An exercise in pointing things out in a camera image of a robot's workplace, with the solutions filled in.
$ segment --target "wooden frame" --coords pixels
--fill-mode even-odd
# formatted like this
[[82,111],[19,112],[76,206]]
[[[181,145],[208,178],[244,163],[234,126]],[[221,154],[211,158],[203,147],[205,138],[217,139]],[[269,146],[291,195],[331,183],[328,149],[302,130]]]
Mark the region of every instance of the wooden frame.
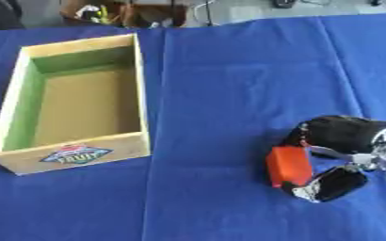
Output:
[[18,175],[150,155],[136,35],[22,48],[0,113]]

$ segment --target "orange block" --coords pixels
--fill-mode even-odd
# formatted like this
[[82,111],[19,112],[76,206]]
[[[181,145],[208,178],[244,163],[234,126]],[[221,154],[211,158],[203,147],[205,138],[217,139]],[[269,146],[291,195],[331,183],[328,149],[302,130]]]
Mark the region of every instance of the orange block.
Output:
[[282,182],[305,185],[312,178],[312,166],[302,147],[274,147],[266,157],[266,165],[273,187]]

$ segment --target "blue tablecloth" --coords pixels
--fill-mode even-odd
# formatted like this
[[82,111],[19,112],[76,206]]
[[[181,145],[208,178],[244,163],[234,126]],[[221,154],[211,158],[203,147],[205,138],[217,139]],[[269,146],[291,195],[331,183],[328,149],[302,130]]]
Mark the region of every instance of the blue tablecloth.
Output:
[[[21,45],[121,33],[0,32],[0,105]],[[386,15],[138,33],[153,156],[24,177],[0,168],[0,240],[386,241],[380,173],[311,204],[269,187],[263,168],[299,121],[386,120]]]

